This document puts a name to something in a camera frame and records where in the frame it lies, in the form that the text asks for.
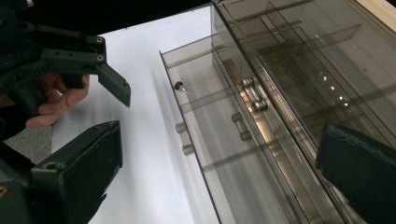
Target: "small red object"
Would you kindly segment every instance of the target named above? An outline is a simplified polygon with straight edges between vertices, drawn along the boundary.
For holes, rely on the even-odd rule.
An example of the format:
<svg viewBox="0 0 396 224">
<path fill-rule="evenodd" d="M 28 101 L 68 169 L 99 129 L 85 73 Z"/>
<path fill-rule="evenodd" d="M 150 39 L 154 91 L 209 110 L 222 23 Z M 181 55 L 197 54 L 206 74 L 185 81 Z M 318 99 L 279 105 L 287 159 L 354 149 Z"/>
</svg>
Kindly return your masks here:
<svg viewBox="0 0 396 224">
<path fill-rule="evenodd" d="M 183 82 L 179 81 L 175 84 L 175 90 L 180 90 L 181 86 L 183 85 Z"/>
</svg>

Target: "finger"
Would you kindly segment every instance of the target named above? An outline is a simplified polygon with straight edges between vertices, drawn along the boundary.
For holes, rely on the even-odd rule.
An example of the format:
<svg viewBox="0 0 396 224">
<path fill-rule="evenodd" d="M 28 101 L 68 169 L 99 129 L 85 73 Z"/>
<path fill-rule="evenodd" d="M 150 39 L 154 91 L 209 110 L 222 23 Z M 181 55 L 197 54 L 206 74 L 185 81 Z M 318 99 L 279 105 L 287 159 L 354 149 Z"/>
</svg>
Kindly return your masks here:
<svg viewBox="0 0 396 224">
<path fill-rule="evenodd" d="M 25 123 L 27 128 L 35 128 L 40 126 L 48 126 L 53 124 L 61 114 L 48 114 L 40 115 L 31 119 L 28 119 Z"/>
<path fill-rule="evenodd" d="M 84 83 L 84 89 L 73 89 L 66 95 L 66 105 L 71 108 L 78 104 L 81 100 L 87 97 L 90 88 L 90 76 L 83 75 L 82 81 Z"/>
<path fill-rule="evenodd" d="M 69 93 L 68 91 L 64 95 L 61 95 L 59 92 L 54 91 L 49 96 L 49 102 L 38 107 L 38 113 L 41 115 L 62 114 L 70 108 L 65 100 Z"/>
</svg>

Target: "sleeve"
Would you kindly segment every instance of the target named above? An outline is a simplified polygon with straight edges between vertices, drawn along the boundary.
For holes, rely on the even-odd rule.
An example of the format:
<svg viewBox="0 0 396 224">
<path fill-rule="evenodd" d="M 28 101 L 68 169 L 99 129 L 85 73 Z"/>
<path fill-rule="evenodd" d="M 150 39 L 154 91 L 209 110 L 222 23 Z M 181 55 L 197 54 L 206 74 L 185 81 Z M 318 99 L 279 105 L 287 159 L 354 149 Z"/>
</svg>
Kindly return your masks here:
<svg viewBox="0 0 396 224">
<path fill-rule="evenodd" d="M 14 105 L 0 108 L 0 134 L 4 141 L 23 131 L 27 118 Z"/>
</svg>

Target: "drawer handle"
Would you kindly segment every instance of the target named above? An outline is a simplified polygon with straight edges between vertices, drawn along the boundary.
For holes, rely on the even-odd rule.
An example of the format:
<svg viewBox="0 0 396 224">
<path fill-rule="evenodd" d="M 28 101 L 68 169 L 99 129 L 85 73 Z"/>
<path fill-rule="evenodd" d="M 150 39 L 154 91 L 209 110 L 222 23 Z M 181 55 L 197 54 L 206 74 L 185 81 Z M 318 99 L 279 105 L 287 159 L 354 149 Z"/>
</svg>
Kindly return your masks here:
<svg viewBox="0 0 396 224">
<path fill-rule="evenodd" d="M 257 91 L 254 85 L 254 79 L 252 77 L 242 79 L 240 85 L 247 95 L 247 98 L 251 103 L 251 109 L 254 113 L 266 110 L 268 108 L 268 104 L 265 102 L 262 95 Z"/>
<path fill-rule="evenodd" d="M 183 144 L 183 153 L 188 156 L 194 152 L 194 147 L 192 146 L 189 131 L 187 130 L 186 123 L 181 122 L 176 126 L 176 131 L 180 134 L 181 143 Z"/>
<path fill-rule="evenodd" d="M 248 130 L 248 127 L 245 124 L 241 113 L 238 112 L 236 114 L 233 114 L 231 116 L 231 119 L 233 120 L 233 123 L 235 123 L 236 129 L 239 132 L 239 137 L 241 138 L 241 140 L 243 142 L 245 142 L 245 141 L 251 139 L 251 133 Z"/>
</svg>

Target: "transparent drawer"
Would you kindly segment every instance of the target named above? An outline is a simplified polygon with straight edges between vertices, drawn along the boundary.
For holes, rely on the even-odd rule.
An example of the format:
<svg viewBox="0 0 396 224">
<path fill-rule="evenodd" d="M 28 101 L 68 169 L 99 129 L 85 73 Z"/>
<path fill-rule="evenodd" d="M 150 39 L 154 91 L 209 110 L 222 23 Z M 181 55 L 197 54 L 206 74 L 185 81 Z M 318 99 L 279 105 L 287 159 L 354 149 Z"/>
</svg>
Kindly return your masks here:
<svg viewBox="0 0 396 224">
<path fill-rule="evenodd" d="M 212 38 L 216 37 L 162 57 L 219 219 L 290 223 L 296 217 L 285 197 L 288 193 L 279 186 L 270 162 L 264 162 L 264 169 L 257 156 L 268 146 L 248 125 L 252 120 L 246 117 L 249 112 L 239 87 L 228 79 Z"/>
</svg>

